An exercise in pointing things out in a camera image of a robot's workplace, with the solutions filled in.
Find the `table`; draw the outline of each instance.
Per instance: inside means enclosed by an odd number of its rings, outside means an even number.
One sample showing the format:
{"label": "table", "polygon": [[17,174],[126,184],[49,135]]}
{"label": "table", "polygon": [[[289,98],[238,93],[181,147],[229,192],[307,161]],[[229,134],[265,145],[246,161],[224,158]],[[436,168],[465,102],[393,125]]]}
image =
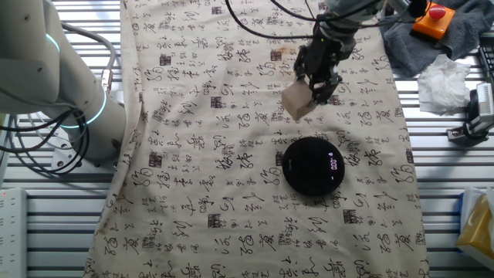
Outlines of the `table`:
{"label": "table", "polygon": [[[99,33],[120,50],[120,3],[118,1],[54,1],[59,16],[69,24]],[[107,63],[108,51],[90,39],[68,32],[67,38],[99,76]],[[477,50],[460,63],[472,65],[466,86],[474,89],[484,80]],[[113,93],[121,95],[120,57],[114,67]],[[457,253],[458,194],[466,186],[485,188],[494,180],[491,167],[494,141],[461,148],[448,142],[445,130],[459,126],[464,114],[438,117],[420,112],[416,76],[395,75],[399,97],[407,120],[421,194],[421,206],[432,277],[488,277],[486,268]],[[27,117],[21,118],[27,127]],[[37,144],[35,134],[24,138]],[[36,159],[49,166],[53,149],[34,152]],[[104,204],[111,175],[44,179],[22,166],[15,156],[8,161],[3,188],[21,187],[28,191],[29,277],[79,277]]]}

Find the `white device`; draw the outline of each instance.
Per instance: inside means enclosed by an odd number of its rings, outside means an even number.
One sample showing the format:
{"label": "white device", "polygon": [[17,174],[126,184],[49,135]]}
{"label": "white device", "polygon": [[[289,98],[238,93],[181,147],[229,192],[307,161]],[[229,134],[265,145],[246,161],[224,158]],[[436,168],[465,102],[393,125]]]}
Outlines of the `white device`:
{"label": "white device", "polygon": [[475,144],[489,139],[489,130],[494,127],[494,96],[491,83],[480,83],[477,90],[470,92],[470,103],[466,108],[467,121],[461,126],[447,130],[450,141],[468,141]]}
{"label": "white device", "polygon": [[27,277],[27,194],[0,190],[0,278]]}

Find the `beige tablecloth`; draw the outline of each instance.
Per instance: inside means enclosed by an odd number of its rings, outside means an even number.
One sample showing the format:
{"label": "beige tablecloth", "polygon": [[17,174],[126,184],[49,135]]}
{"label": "beige tablecloth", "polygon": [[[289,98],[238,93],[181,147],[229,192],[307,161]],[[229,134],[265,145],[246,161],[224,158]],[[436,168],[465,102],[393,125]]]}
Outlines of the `beige tablecloth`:
{"label": "beige tablecloth", "polygon": [[[309,15],[302,1],[282,1]],[[266,34],[312,34],[267,1],[235,0]],[[310,1],[314,12],[323,3]],[[363,29],[331,105],[280,103],[298,46],[240,29],[223,1],[123,1],[126,144],[85,277],[429,277],[414,162],[378,29]],[[280,158],[335,144],[345,178],[308,198]]]}

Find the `cable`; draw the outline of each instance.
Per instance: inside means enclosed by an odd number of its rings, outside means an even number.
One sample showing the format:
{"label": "cable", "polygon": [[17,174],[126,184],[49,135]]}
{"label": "cable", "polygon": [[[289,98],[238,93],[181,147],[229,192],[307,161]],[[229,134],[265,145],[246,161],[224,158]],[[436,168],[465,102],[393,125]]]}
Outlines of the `cable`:
{"label": "cable", "polygon": [[[15,126],[16,127],[19,127],[17,125],[17,120],[14,122]],[[82,125],[83,125],[83,121],[79,120],[78,121],[78,124],[80,125],[80,129],[82,130]],[[22,139],[22,136],[18,136],[18,139],[19,139],[19,143],[21,144],[21,147],[22,148],[25,148],[25,145],[24,145],[24,141]],[[84,156],[86,155],[86,153],[84,153],[83,155],[80,155],[80,152],[82,150],[82,144],[79,146],[79,149],[77,150],[76,152],[76,155],[74,156],[74,158],[72,158],[71,161],[69,161],[69,163],[65,164],[64,166],[58,168],[58,169],[55,169],[55,170],[48,170],[46,168],[44,168],[43,166],[41,166],[32,156],[31,154],[28,152],[26,153],[27,156],[29,157],[29,159],[37,166],[39,167],[40,169],[35,169],[34,171],[37,171],[37,172],[44,172],[46,174],[56,174],[56,175],[63,175],[64,173],[65,174],[68,174],[70,171],[72,171],[73,169],[75,169],[75,167],[77,167],[77,165],[79,164],[80,161],[82,161],[82,159],[84,158]],[[57,173],[58,171],[61,171],[67,167],[69,167],[78,157],[80,157],[80,160],[77,162],[77,164],[69,171],[67,172],[64,172],[64,173]]]}
{"label": "cable", "polygon": [[[37,112],[37,113],[36,113],[36,116],[38,116],[38,119],[39,119],[40,121],[42,121],[44,124],[46,124],[46,122],[42,119],[42,117],[41,117],[41,115],[39,114],[39,112]],[[86,129],[87,129],[87,124],[85,124],[85,125],[84,125],[84,132],[86,131]],[[72,140],[72,141],[71,141],[71,140],[69,140],[69,139],[65,139],[65,138],[63,138],[63,137],[58,137],[58,138],[59,138],[60,140],[64,140],[65,142],[68,142],[68,143],[76,143],[76,142],[78,142],[79,140],[81,140],[81,139],[82,139],[82,137],[83,137],[83,133],[82,133],[80,136],[78,136],[78,138],[76,138],[76,139],[74,139],[74,140]]]}
{"label": "cable", "polygon": [[235,15],[235,13],[232,10],[232,7],[230,6],[230,0],[225,0],[225,4],[226,4],[226,8],[230,12],[230,15],[232,16],[233,20],[235,20],[235,22],[237,22],[237,24],[240,27],[242,27],[245,31],[247,31],[247,32],[249,32],[255,36],[259,36],[259,37],[265,38],[265,39],[314,39],[315,38],[314,36],[271,36],[271,35],[262,34],[260,32],[256,32],[256,31],[250,29],[249,27],[245,26],[242,22],[240,22],[240,19],[237,17],[237,15]]}
{"label": "cable", "polygon": [[309,9],[309,12],[310,12],[310,16],[312,16],[312,18],[314,19],[314,14],[312,13],[312,10],[310,9],[310,6],[309,6],[309,2],[307,0],[304,0],[306,2],[306,6],[307,8]]}
{"label": "cable", "polygon": [[62,123],[62,121],[64,121],[67,117],[69,117],[71,113],[72,112],[70,110],[66,111],[66,112],[60,114],[60,116],[56,117],[54,120],[51,120],[48,123],[39,125],[37,127],[25,127],[25,128],[21,128],[21,129],[16,129],[16,128],[11,128],[11,127],[0,126],[0,130],[2,130],[2,131],[15,131],[15,132],[38,131],[38,130],[43,129],[45,127],[48,127],[52,124]]}
{"label": "cable", "polygon": [[353,10],[352,12],[348,12],[348,13],[346,13],[344,15],[338,15],[338,16],[335,16],[335,17],[332,17],[332,18],[326,18],[326,19],[312,19],[312,18],[308,18],[308,17],[303,16],[303,15],[298,15],[295,12],[291,12],[287,8],[283,7],[276,0],[270,0],[270,1],[271,1],[271,3],[273,3],[274,5],[276,5],[278,8],[280,8],[282,11],[286,12],[287,14],[289,14],[289,15],[295,17],[295,18],[303,19],[303,20],[306,20],[306,21],[312,21],[312,22],[331,22],[331,21],[338,20],[338,19],[345,19],[345,18],[347,18],[349,16],[352,16],[352,15],[357,14],[358,12],[362,12],[366,8],[371,7],[372,5],[380,2],[381,0],[374,0],[374,1],[372,1],[372,2],[370,2],[368,4],[366,4],[366,5],[363,5],[360,8],[357,8],[357,9]]}
{"label": "cable", "polygon": [[[22,153],[26,153],[26,152],[29,152],[29,151],[35,151],[35,150],[41,148],[53,136],[53,134],[55,133],[56,129],[60,127],[60,124],[62,124],[62,122],[64,120],[65,119],[60,120],[59,122],[57,122],[55,128],[53,128],[52,131],[50,131],[48,133],[48,135],[46,135],[46,138],[43,141],[41,141],[41,143],[37,144],[34,147],[30,147],[30,148],[27,148],[27,149],[19,149],[19,148],[7,148],[7,147],[0,146],[0,151],[7,151],[7,152],[13,153],[13,154],[22,154]],[[16,128],[15,129],[11,129],[11,128],[8,129],[8,131],[18,131],[18,130],[19,130],[19,127],[17,126],[17,124],[16,124]]]}
{"label": "cable", "polygon": [[[27,115],[28,115],[28,118],[29,118],[29,122],[31,123],[31,126],[32,126],[32,127],[35,127],[34,122],[32,121],[31,114],[27,114]],[[42,139],[44,139],[44,138],[45,138],[45,136],[43,136],[43,135],[42,135],[42,134],[41,134],[38,130],[36,130],[35,132],[36,132],[36,134],[38,134],[38,136],[39,136],[40,138],[42,138]],[[49,146],[54,147],[54,148],[55,148],[55,149],[57,149],[57,150],[63,150],[63,151],[64,151],[64,150],[72,150],[72,149],[73,149],[73,147],[72,147],[72,146],[70,146],[70,147],[59,147],[59,146],[56,146],[56,145],[54,145],[54,144],[52,144],[52,143],[50,143],[50,142],[46,142],[46,143],[47,143]]]}
{"label": "cable", "polygon": [[115,63],[115,59],[117,58],[117,51],[115,50],[115,48],[113,47],[113,44],[110,41],[108,41],[107,39],[103,38],[102,36],[100,36],[94,32],[90,32],[90,31],[84,30],[82,28],[72,26],[72,25],[67,24],[65,22],[62,22],[62,28],[64,28],[67,31],[75,32],[79,35],[88,37],[90,39],[94,39],[95,41],[101,42],[102,44],[104,44],[108,48],[108,50],[110,51],[110,60],[108,61],[108,64],[107,64],[107,67],[105,68],[105,70],[111,70],[113,68],[113,64]]}
{"label": "cable", "polygon": [[[83,130],[83,125],[85,125],[85,118],[84,116],[82,115],[82,111],[81,110],[76,110],[76,111],[73,111],[73,113],[77,116],[77,123],[79,124],[80,126],[80,130],[82,132]],[[12,121],[14,121],[16,127],[18,128],[17,126],[17,121],[16,120],[10,120],[9,121],[9,126],[12,125]],[[87,153],[87,150],[89,148],[89,145],[90,145],[90,134],[89,134],[89,129],[87,129],[87,131],[85,132],[85,135],[86,135],[86,146],[84,148],[84,151],[83,153],[81,154],[80,151],[82,149],[82,146],[83,144],[80,144],[80,147],[79,149],[77,150],[76,152],[76,155],[73,157],[73,159],[67,163],[65,166],[62,166],[61,168],[58,168],[58,169],[55,169],[55,170],[49,170],[49,169],[46,169],[44,168],[43,166],[41,166],[32,156],[29,152],[26,152],[27,156],[29,157],[29,159],[33,162],[33,164],[38,167],[39,169],[27,164],[24,159],[21,158],[21,156],[19,154],[15,154],[15,156],[22,162],[23,165],[25,165],[27,168],[31,169],[32,171],[40,174],[41,176],[43,177],[46,177],[46,178],[52,178],[53,175],[52,174],[55,174],[55,175],[66,175],[66,174],[69,174],[71,171],[73,171],[76,167],[80,166],[80,163],[82,162],[82,160],[84,159],[84,157],[86,156],[86,153]],[[8,133],[8,139],[10,141],[10,144],[11,146],[14,147],[14,142],[13,142],[13,137],[12,137],[12,132],[9,131]],[[23,148],[25,148],[25,145],[24,145],[24,142],[22,140],[22,137],[19,137],[19,143],[21,144],[21,146]],[[80,159],[75,163],[74,166],[72,166],[71,169],[65,171],[65,172],[62,172],[62,173],[58,173],[58,171],[61,171],[67,167],[69,167],[69,165],[71,165],[76,159],[77,157],[80,157]]]}

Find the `white tissue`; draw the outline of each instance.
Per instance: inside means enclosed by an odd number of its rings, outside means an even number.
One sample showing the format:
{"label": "white tissue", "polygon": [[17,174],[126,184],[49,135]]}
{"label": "white tissue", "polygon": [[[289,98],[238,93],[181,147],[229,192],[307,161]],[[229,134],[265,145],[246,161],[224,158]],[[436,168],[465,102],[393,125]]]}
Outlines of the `white tissue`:
{"label": "white tissue", "polygon": [[420,111],[443,114],[466,107],[470,90],[465,85],[465,77],[469,73],[469,65],[451,61],[445,54],[437,56],[418,77]]}

